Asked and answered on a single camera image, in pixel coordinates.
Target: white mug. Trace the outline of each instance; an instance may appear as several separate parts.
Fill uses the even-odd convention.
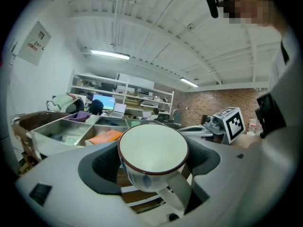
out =
[[[120,137],[118,153],[128,179],[136,188],[157,192],[178,210],[186,208],[191,187],[181,171],[189,149],[178,131],[159,124],[134,126]]]

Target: white ceiling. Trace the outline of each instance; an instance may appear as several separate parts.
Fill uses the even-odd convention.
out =
[[[81,47],[129,54],[129,62],[175,88],[183,86],[180,77],[201,87],[261,87],[281,39],[272,28],[213,19],[206,0],[67,1]]]

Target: mug handle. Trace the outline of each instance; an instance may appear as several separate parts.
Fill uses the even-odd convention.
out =
[[[167,179],[166,183],[173,193],[167,188],[163,188],[157,191],[157,194],[173,208],[184,211],[190,198],[191,186],[180,172]]]

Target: white shelf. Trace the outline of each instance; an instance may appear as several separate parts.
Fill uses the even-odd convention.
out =
[[[119,81],[116,79],[111,79],[111,78],[104,78],[104,77],[98,77],[90,74],[75,74],[75,76],[80,77],[81,79],[88,79],[91,81],[98,81],[98,82],[106,82],[106,83],[111,83],[111,84],[116,84],[116,85],[121,85],[125,86],[127,82],[124,81]]]
[[[144,105],[140,104],[141,107],[147,107],[147,108],[157,108],[157,106],[150,106],[150,105]]]
[[[98,81],[98,82],[106,82],[106,83],[111,83],[111,84],[116,84],[116,85],[121,85],[121,86],[125,86],[127,84],[127,82],[125,82],[125,81],[120,81],[120,80],[111,79],[111,78],[98,77],[98,76],[90,75],[90,74],[86,74],[86,73],[75,74],[75,76],[78,76],[81,79],[88,79],[88,80]],[[159,93],[159,94],[163,94],[163,95],[170,95],[170,96],[172,95],[172,93],[164,92],[164,91],[157,90],[154,88],[142,87],[142,86],[135,85],[135,84],[128,84],[128,87],[141,88],[141,89],[147,90],[149,92]]]
[[[154,102],[154,103],[170,105],[170,103],[165,103],[165,102],[162,102],[162,101],[155,101],[153,99],[147,99],[147,98],[143,98],[143,97],[140,97],[140,96],[126,95],[126,97],[137,98],[137,99],[141,99],[141,100],[144,100],[144,101],[150,101],[150,102]]]
[[[146,110],[141,109],[141,108],[130,108],[130,107],[126,107],[126,109],[128,109],[128,110],[136,110],[136,111],[146,111]],[[170,115],[169,112],[159,112],[159,114],[167,114],[167,115]]]
[[[124,96],[124,94],[122,94],[122,93],[104,91],[104,90],[99,90],[99,89],[95,89],[95,88],[92,88],[92,87],[79,87],[79,86],[71,86],[71,87],[73,87],[73,88],[78,88],[78,89],[83,89],[83,90],[94,91],[94,92],[100,92],[100,93],[106,93],[106,94]]]
[[[71,88],[78,88],[78,89],[83,89],[83,90],[87,90],[87,91],[92,91],[92,92],[99,92],[99,93],[104,93],[104,94],[112,94],[112,95],[116,95],[116,96],[121,96],[123,97],[123,103],[125,103],[126,98],[135,98],[135,99],[139,99],[142,101],[149,101],[149,102],[154,102],[157,104],[165,104],[168,105],[170,107],[169,112],[162,112],[163,114],[170,114],[171,113],[171,106],[172,106],[172,102],[173,102],[173,97],[174,97],[174,92],[169,93],[169,92],[164,92],[161,90],[156,90],[154,88],[148,88],[148,87],[142,87],[139,85],[135,85],[135,84],[129,84],[128,82],[125,81],[120,81],[120,80],[116,80],[116,79],[111,79],[111,78],[105,78],[105,77],[98,77],[95,76],[93,74],[90,73],[82,73],[82,74],[74,74],[75,78],[78,79],[85,79],[85,80],[90,80],[90,81],[95,81],[95,82],[105,82],[105,83],[109,83],[109,84],[114,84],[114,85],[120,85],[120,86],[125,86],[124,92],[123,93],[117,93],[117,92],[110,92],[110,91],[105,91],[105,90],[99,90],[99,89],[95,89],[93,87],[80,87],[80,86],[71,86]],[[143,90],[152,92],[152,93],[158,93],[161,95],[170,95],[171,96],[171,102],[170,103],[166,103],[163,101],[156,101],[153,99],[146,99],[140,96],[132,96],[132,95],[128,95],[128,88],[141,88]],[[143,109],[137,109],[137,108],[127,108],[130,110],[137,110],[137,111],[144,111]]]
[[[126,107],[126,109],[136,110],[136,111],[144,111],[142,108],[130,108],[130,107]]]
[[[164,91],[160,91],[154,88],[149,88],[149,87],[142,87],[142,86],[137,86],[134,84],[128,84],[128,87],[131,88],[141,88],[141,89],[145,89],[146,91],[152,92],[152,93],[159,93],[159,94],[163,94],[163,95],[172,95],[172,93],[168,93],[168,92],[164,92]]]

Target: red mug rim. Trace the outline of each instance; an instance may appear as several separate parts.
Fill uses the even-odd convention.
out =
[[[122,154],[122,152],[121,152],[121,149],[120,149],[120,142],[121,142],[121,139],[122,139],[122,137],[125,135],[126,132],[128,132],[129,130],[131,130],[131,129],[135,128],[135,127],[143,126],[143,125],[147,125],[147,124],[136,125],[136,126],[134,126],[134,127],[132,127],[132,128],[129,128],[128,130],[126,130],[126,131],[120,136],[120,139],[119,139],[119,141],[118,141],[118,154],[119,154],[119,156],[123,159],[123,161],[124,161],[124,163],[125,163],[126,165],[128,165],[128,166],[129,166],[130,168],[132,168],[133,170],[135,170],[135,171],[137,171],[137,172],[140,172],[140,173],[143,173],[143,174],[147,174],[147,175],[165,175],[165,174],[168,174],[168,173],[171,173],[171,172],[174,172],[174,171],[178,170],[181,166],[183,166],[183,165],[185,164],[185,162],[186,162],[186,160],[187,160],[187,158],[188,158],[188,155],[189,155],[188,143],[187,143],[187,141],[186,141],[185,139],[184,139],[184,140],[185,140],[185,142],[186,142],[186,147],[187,147],[186,156],[184,157],[184,159],[181,161],[180,164],[178,164],[176,167],[174,167],[174,168],[172,168],[172,169],[170,169],[170,170],[163,171],[163,172],[149,172],[149,171],[145,171],[145,170],[139,169],[139,168],[135,167],[134,165],[130,164],[130,163],[125,159],[125,157],[123,156],[123,154]],[[163,126],[163,127],[168,127],[168,126],[166,126],[166,125],[160,125],[160,124],[156,124],[156,125],[158,125],[158,126]],[[171,127],[168,127],[168,128],[174,130],[175,132],[177,132],[178,134],[180,134],[180,135],[182,136],[182,138],[184,138],[184,136],[183,136],[180,132],[178,132],[177,130],[175,130],[175,129],[171,128]]]

